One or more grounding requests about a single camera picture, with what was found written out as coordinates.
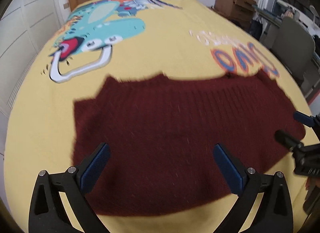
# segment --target chair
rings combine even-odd
[[[289,70],[298,85],[301,85],[307,63],[311,61],[315,51],[311,35],[297,21],[285,17],[270,51]]]

